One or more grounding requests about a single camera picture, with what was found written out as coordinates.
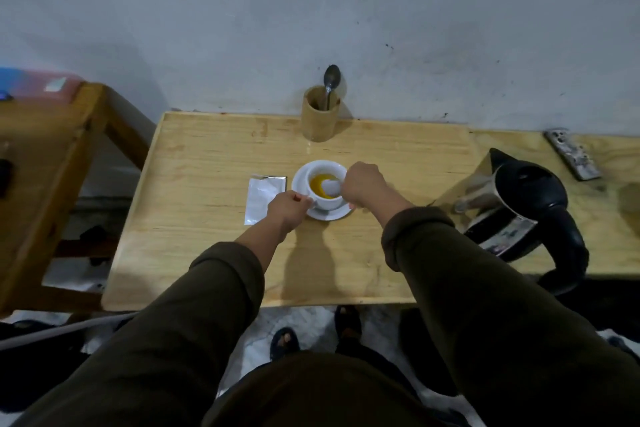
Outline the grey power strip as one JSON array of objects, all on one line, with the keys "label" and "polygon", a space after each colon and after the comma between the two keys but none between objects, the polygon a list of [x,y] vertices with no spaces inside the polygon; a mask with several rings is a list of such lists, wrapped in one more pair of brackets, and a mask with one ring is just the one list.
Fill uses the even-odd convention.
[{"label": "grey power strip", "polygon": [[543,137],[560,156],[577,181],[593,181],[603,177],[595,161],[567,128],[557,127],[544,130]]}]

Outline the white ceramic cup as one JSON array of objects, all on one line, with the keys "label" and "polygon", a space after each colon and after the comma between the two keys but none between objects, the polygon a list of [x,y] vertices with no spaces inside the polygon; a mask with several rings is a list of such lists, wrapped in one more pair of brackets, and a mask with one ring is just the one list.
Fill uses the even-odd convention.
[{"label": "white ceramic cup", "polygon": [[337,199],[323,199],[321,197],[318,197],[316,194],[314,194],[310,190],[310,188],[309,188],[309,180],[310,180],[310,178],[312,178],[314,175],[316,175],[318,173],[330,173],[330,174],[333,174],[341,182],[343,182],[345,177],[346,177],[347,169],[343,165],[338,164],[338,163],[333,162],[333,161],[315,160],[315,161],[312,161],[311,163],[308,164],[307,172],[306,172],[305,177],[303,179],[303,183],[306,185],[306,189],[309,191],[310,197],[312,197],[313,200],[316,202],[316,207],[320,208],[321,210],[325,210],[325,211],[331,211],[331,210],[338,209],[340,206],[343,205],[343,201],[344,200],[343,200],[342,196],[338,197]]}]

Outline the metal spoon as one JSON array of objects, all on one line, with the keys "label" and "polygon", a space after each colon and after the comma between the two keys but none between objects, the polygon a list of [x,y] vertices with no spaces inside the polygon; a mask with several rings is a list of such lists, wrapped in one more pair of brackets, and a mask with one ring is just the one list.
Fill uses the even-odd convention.
[{"label": "metal spoon", "polygon": [[325,93],[324,93],[324,100],[323,100],[322,106],[320,107],[321,110],[324,110],[324,111],[330,110],[331,93],[339,87],[341,83],[341,79],[342,79],[341,71],[338,65],[336,64],[329,65],[325,70],[324,77],[323,77]]}]

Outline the red and blue box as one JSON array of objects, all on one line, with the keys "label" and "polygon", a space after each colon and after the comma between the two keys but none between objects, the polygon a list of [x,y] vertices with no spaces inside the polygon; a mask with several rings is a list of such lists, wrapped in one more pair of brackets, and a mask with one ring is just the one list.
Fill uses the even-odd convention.
[{"label": "red and blue box", "polygon": [[0,67],[0,101],[69,104],[84,78],[73,73]]}]

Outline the person's right foot in sandal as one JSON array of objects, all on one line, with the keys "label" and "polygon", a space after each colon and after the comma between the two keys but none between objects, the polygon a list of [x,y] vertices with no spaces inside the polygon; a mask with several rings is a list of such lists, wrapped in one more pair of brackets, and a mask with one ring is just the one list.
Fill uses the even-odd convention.
[{"label": "person's right foot in sandal", "polygon": [[339,305],[334,313],[334,326],[338,339],[357,341],[362,338],[362,322],[358,309],[354,305]]}]

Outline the small black object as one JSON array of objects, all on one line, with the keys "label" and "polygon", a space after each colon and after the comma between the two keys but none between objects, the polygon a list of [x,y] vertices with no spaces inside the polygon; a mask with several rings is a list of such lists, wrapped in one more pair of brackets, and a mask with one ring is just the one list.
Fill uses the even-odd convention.
[{"label": "small black object", "polygon": [[10,159],[0,158],[0,199],[4,199],[13,178],[14,165]]}]

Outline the person's dark trousers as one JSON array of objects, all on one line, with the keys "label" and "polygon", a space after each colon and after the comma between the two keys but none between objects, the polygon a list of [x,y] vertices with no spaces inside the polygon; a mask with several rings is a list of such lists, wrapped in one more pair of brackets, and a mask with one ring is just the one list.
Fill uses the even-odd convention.
[{"label": "person's dark trousers", "polygon": [[214,401],[202,427],[470,427],[425,407],[407,377],[355,339],[334,353],[296,351],[245,375]]}]

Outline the person's left forearm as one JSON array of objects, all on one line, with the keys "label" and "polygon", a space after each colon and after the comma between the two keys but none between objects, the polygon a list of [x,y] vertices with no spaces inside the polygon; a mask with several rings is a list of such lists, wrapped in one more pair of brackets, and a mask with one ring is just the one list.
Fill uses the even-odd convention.
[{"label": "person's left forearm", "polygon": [[264,271],[292,219],[266,218],[205,250],[67,381],[12,427],[253,427],[258,392],[216,398],[240,336],[257,316]]}]

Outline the wooden side table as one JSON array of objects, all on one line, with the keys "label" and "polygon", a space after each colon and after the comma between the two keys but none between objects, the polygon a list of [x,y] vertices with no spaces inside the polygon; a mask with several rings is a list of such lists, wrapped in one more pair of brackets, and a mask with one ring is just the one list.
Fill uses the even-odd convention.
[{"label": "wooden side table", "polygon": [[0,197],[0,319],[15,310],[101,310],[99,293],[42,284],[52,259],[111,259],[119,238],[65,240],[63,231],[101,135],[143,169],[148,142],[110,102],[110,89],[82,83],[71,103],[0,103],[1,161],[12,164]]}]

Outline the bamboo holder cup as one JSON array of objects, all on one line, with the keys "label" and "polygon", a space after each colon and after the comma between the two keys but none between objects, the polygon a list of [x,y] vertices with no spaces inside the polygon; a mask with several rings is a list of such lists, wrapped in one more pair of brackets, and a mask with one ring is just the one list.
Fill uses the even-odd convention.
[{"label": "bamboo holder cup", "polygon": [[301,106],[301,133],[312,142],[332,139],[337,130],[337,122],[342,100],[334,92],[329,96],[329,109],[321,109],[325,102],[326,88],[316,85],[308,88],[303,95]]}]

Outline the person's left foot in sandal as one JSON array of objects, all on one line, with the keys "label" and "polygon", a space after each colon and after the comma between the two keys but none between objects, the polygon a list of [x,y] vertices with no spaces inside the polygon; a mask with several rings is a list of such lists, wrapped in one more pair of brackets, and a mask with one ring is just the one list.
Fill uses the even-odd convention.
[{"label": "person's left foot in sandal", "polygon": [[272,336],[269,347],[269,359],[271,362],[274,362],[300,351],[301,347],[295,331],[288,326],[283,327]]}]

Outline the person's right forearm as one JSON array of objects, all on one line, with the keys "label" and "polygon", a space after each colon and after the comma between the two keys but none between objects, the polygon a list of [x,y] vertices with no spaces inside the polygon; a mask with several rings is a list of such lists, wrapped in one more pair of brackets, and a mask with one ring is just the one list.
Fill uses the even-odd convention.
[{"label": "person's right forearm", "polygon": [[458,390],[487,427],[640,427],[640,365],[582,316],[383,186],[362,199]]}]

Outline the white saucer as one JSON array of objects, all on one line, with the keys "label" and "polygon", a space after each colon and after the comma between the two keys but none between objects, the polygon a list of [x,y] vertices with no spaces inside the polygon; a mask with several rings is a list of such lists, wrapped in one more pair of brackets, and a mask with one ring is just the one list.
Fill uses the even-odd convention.
[{"label": "white saucer", "polygon": [[[310,193],[306,189],[306,185],[303,183],[303,179],[307,172],[308,164],[311,162],[308,162],[307,164],[304,164],[302,167],[300,167],[300,169],[294,175],[292,179],[292,184],[291,184],[292,190],[307,196],[310,196],[309,195]],[[320,208],[316,207],[316,202],[315,202],[315,207],[308,211],[307,216],[309,218],[312,218],[318,221],[335,221],[335,220],[340,220],[346,217],[350,212],[351,212],[351,209],[349,208],[349,205],[345,201],[343,201],[343,205],[340,206],[338,209],[331,210],[331,211],[321,210]]]}]

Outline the yellow drink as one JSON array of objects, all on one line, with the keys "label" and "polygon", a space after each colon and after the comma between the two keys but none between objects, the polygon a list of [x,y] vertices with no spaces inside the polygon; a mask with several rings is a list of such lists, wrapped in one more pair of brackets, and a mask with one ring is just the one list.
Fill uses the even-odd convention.
[{"label": "yellow drink", "polygon": [[321,197],[323,199],[327,199],[324,195],[323,192],[321,190],[321,186],[320,183],[322,180],[324,179],[338,179],[336,176],[334,176],[333,174],[330,173],[318,173],[316,175],[314,175],[312,178],[310,178],[309,180],[309,188],[310,190],[316,194],[318,197]]}]

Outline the person's right hand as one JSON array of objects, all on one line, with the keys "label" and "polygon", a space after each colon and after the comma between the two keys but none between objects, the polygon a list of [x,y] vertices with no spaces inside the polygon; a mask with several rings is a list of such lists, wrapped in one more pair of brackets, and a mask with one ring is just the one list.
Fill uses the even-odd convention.
[{"label": "person's right hand", "polygon": [[347,172],[354,172],[358,180],[358,207],[376,206],[389,190],[388,184],[376,164],[356,162]]}]

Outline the silver sachet packet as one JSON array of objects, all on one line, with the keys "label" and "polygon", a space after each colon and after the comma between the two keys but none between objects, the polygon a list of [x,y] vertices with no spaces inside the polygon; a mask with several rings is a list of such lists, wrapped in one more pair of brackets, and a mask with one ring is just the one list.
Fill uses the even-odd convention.
[{"label": "silver sachet packet", "polygon": [[286,182],[286,176],[252,175],[246,198],[245,226],[252,226],[266,217],[269,203],[286,191]]}]

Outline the person's foot in sandal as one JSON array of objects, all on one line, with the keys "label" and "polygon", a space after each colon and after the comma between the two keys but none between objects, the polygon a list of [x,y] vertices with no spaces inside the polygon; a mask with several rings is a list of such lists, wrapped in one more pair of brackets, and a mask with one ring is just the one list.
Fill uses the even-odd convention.
[{"label": "person's foot in sandal", "polygon": [[338,339],[357,341],[362,338],[362,322],[358,309],[354,305],[339,305],[334,313],[334,326]]},{"label": "person's foot in sandal", "polygon": [[271,362],[274,362],[300,351],[301,347],[295,331],[288,326],[283,327],[272,336],[269,347],[269,359]]}]

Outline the person's left hand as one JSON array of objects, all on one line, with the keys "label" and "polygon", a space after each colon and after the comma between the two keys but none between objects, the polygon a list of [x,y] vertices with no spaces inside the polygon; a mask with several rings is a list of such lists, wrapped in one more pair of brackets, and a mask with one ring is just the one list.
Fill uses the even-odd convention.
[{"label": "person's left hand", "polygon": [[279,229],[281,235],[286,236],[297,228],[304,220],[306,214],[298,214],[294,210],[294,190],[287,190],[276,195],[268,205],[266,219]]}]

